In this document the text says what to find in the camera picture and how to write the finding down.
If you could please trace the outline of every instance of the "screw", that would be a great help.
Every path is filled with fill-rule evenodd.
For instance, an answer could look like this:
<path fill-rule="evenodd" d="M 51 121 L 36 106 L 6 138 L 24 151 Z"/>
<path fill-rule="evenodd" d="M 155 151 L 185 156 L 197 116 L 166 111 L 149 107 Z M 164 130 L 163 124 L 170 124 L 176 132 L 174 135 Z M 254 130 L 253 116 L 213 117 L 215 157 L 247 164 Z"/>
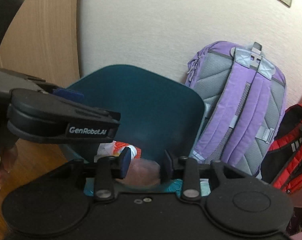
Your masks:
<path fill-rule="evenodd" d="M 178 162 L 179 162 L 181 165 L 185 165 L 187 159 L 188 159 L 187 156 L 180 156 L 180 157 L 178 158 Z"/>
<path fill-rule="evenodd" d="M 144 202 L 151 202 L 151 201 L 152 201 L 152 198 L 150 198 L 150 197 L 145 197 L 145 198 L 143 199 L 143 201 L 144 201 Z"/>
<path fill-rule="evenodd" d="M 195 198 L 200 195 L 200 193 L 195 189 L 187 189 L 183 192 L 183 195 L 189 198 Z"/>
<path fill-rule="evenodd" d="M 141 199 L 135 199 L 134 203 L 141 205 L 143 203 L 143 201 Z"/>
<path fill-rule="evenodd" d="M 95 194 L 98 198 L 109 198 L 111 197 L 111 191 L 107 189 L 98 190 Z"/>

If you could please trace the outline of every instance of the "black plastic mount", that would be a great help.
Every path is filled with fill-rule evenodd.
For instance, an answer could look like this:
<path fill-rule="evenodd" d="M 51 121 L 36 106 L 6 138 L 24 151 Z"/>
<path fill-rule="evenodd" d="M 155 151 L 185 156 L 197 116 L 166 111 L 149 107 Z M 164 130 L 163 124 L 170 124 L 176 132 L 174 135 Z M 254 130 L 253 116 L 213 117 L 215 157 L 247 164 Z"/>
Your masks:
<path fill-rule="evenodd" d="M 7 196 L 9 239 L 289 239 L 283 230 L 293 207 L 281 191 L 222 162 L 166 158 L 163 179 L 183 179 L 181 197 L 118 191 L 113 179 L 126 176 L 128 148 L 97 163 L 74 160 Z M 87 178 L 93 197 L 83 193 Z M 210 195 L 201 196 L 200 178 L 209 179 Z"/>
<path fill-rule="evenodd" d="M 112 142 L 120 114 L 27 89 L 14 89 L 8 129 L 37 143 Z"/>

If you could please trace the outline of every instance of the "wooden cabinet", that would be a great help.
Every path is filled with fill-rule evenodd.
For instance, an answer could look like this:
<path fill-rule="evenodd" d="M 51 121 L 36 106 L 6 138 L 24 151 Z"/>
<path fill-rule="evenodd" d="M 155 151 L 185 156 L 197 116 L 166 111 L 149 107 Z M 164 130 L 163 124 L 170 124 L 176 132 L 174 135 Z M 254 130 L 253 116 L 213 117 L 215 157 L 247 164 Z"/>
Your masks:
<path fill-rule="evenodd" d="M 0 67 L 60 86 L 79 79 L 77 0 L 25 0 L 0 46 Z"/>

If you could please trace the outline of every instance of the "gray mesh padding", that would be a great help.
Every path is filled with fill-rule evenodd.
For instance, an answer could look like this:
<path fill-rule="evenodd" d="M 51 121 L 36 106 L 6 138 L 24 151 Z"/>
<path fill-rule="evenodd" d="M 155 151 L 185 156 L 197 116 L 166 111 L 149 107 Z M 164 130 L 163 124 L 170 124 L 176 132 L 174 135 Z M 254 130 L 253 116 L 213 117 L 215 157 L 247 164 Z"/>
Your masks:
<path fill-rule="evenodd" d="M 237 116 L 240 116 L 240 114 L 243 110 L 247 96 L 249 95 L 250 87 L 251 87 L 251 84 L 246 82 L 240 103 L 238 104 L 238 108 L 236 109 L 236 112 L 235 112 L 235 115 L 237 115 Z"/>
<path fill-rule="evenodd" d="M 197 92 L 202 99 L 221 94 L 227 83 L 230 71 L 231 69 L 227 69 L 213 76 L 198 80 L 195 83 L 194 91 Z"/>
<path fill-rule="evenodd" d="M 206 99 L 203 100 L 203 102 L 207 103 L 211 106 L 215 106 L 218 103 L 220 96 L 221 96 L 221 94 L 218 94 L 216 96 L 206 98 Z"/>
<path fill-rule="evenodd" d="M 198 81 L 193 90 L 197 92 L 205 103 L 215 108 L 227 79 L 231 72 L 233 60 L 214 53 L 208 53 L 202 63 Z"/>
<path fill-rule="evenodd" d="M 231 68 L 233 59 L 231 57 L 224 57 L 221 55 L 216 55 L 214 53 L 208 53 L 205 56 L 203 65 L 205 67 L 201 68 L 198 80 L 216 75 Z"/>
<path fill-rule="evenodd" d="M 240 100 L 240 102 L 238 104 L 238 108 L 236 109 L 236 112 L 235 112 L 235 114 L 237 116 L 240 116 L 240 114 L 244 108 L 247 96 L 249 95 L 250 87 L 251 87 L 251 84 L 246 82 L 242 96 L 241 96 L 241 100 Z M 214 150 L 214 152 L 208 158 L 205 159 L 204 163 L 210 164 L 212 160 L 221 159 L 222 152 L 224 151 L 224 148 L 227 144 L 227 141 L 230 139 L 232 132 L 233 132 L 233 128 L 229 127 L 227 129 L 226 134 L 224 135 L 223 139 L 220 141 L 219 145 L 217 146 L 217 148 Z"/>
<path fill-rule="evenodd" d="M 276 129 L 284 97 L 284 86 L 277 81 L 272 80 L 270 88 L 271 95 L 262 125 L 265 128 Z M 250 175 L 256 174 L 257 169 L 259 168 L 269 147 L 270 144 L 255 138 L 252 145 L 246 151 L 236 167 L 245 172 L 250 171 L 248 172 Z"/>

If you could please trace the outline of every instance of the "chair backrest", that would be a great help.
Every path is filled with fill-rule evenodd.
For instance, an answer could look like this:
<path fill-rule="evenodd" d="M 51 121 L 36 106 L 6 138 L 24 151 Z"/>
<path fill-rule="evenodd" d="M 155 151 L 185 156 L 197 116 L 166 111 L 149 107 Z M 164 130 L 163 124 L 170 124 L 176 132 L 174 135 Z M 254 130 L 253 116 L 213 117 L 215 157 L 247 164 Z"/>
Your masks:
<path fill-rule="evenodd" d="M 99 69 L 69 88 L 83 93 L 88 106 L 120 112 L 115 140 L 141 148 L 143 158 L 161 164 L 164 150 L 190 154 L 204 113 L 192 89 L 130 65 Z"/>

